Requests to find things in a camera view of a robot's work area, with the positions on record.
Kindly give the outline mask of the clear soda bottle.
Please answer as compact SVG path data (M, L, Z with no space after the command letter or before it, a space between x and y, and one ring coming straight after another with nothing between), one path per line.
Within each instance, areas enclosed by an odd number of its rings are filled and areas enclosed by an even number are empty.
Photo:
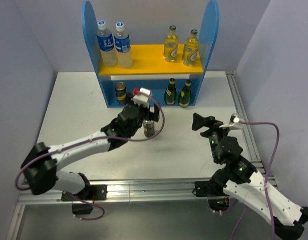
M197 34L198 31L196 29L192 29L190 36L185 41L182 61L186 66L192 66L196 61L199 48L199 40L197 38Z
M176 26L171 25L169 27L169 33L164 39L164 59L167 62L173 62L176 60L178 54L179 38L176 34Z

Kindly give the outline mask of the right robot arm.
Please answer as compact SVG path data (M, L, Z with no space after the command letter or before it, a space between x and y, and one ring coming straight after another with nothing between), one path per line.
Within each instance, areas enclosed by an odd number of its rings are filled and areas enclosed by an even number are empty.
M255 211L272 226L272 234L282 240L297 240L308 221L308 207L299 206L280 193L253 163L242 156L243 149L231 130L246 122L233 114L229 123L213 116L193 115L192 130L207 130L200 135L209 140L214 163L223 165L209 180L194 183L196 197L231 196Z

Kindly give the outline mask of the black drink can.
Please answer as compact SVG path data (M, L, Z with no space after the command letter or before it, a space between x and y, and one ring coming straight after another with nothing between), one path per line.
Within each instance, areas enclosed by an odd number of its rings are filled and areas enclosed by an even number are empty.
M155 123L153 120L144 120L143 128L145 137L150 138L155 135Z
M126 104L127 92L126 86L123 82L117 82L115 84L115 93L118 104L124 106Z

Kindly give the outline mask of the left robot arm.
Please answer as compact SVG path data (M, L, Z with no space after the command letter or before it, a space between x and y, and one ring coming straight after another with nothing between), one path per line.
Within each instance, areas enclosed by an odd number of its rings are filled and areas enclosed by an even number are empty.
M33 195L49 190L74 194L85 200L91 187L82 173L65 172L62 169L88 156L115 150L127 142L135 142L134 135L143 121L159 121L163 116L161 106L152 98L152 92L140 88L128 93L127 106L108 125L95 133L72 142L47 146L35 144L21 165L20 173Z

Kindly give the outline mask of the green glass bottle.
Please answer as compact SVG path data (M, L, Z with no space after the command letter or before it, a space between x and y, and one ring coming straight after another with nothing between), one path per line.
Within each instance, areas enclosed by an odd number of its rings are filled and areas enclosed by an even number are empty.
M176 87L175 87L175 79L171 78L169 80L169 85L167 86L164 94L164 100L167 105L173 105L176 101Z
M178 97L178 104L183 108L187 107L191 100L190 86L191 86L191 81L187 80Z

